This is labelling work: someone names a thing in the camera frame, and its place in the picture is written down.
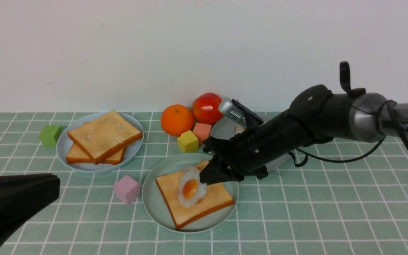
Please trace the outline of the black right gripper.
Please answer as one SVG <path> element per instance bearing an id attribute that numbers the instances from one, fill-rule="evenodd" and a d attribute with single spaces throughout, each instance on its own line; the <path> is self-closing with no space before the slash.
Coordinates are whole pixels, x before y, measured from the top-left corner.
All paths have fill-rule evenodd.
<path id="1" fill-rule="evenodd" d="M 260 126 L 247 127 L 228 140 L 209 137 L 205 152 L 214 155 L 199 173 L 202 184 L 244 181 L 246 176 L 268 176 L 266 164 L 311 142 L 309 131 L 287 112 Z"/>

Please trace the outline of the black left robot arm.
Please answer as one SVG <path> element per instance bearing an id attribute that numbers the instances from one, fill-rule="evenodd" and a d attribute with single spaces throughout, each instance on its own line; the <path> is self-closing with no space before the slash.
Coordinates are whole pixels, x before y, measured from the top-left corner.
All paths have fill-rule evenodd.
<path id="1" fill-rule="evenodd" d="M 0 176 L 0 247 L 59 198 L 60 184 L 60 178 L 52 173 Z"/>

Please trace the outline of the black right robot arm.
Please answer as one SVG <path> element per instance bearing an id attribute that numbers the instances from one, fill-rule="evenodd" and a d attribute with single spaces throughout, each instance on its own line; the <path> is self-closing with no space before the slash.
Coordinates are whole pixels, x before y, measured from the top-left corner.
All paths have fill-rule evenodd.
<path id="1" fill-rule="evenodd" d="M 203 150 L 214 155 L 200 173 L 201 183 L 265 178 L 268 163 L 335 138 L 375 143 L 376 149 L 387 136 L 399 137 L 408 150 L 408 103 L 395 103 L 365 89 L 334 94 L 324 85 L 312 86 L 266 121 L 237 100 L 230 106 L 226 113 L 235 110 L 233 120 L 246 129 L 228 140 L 204 141 Z"/>

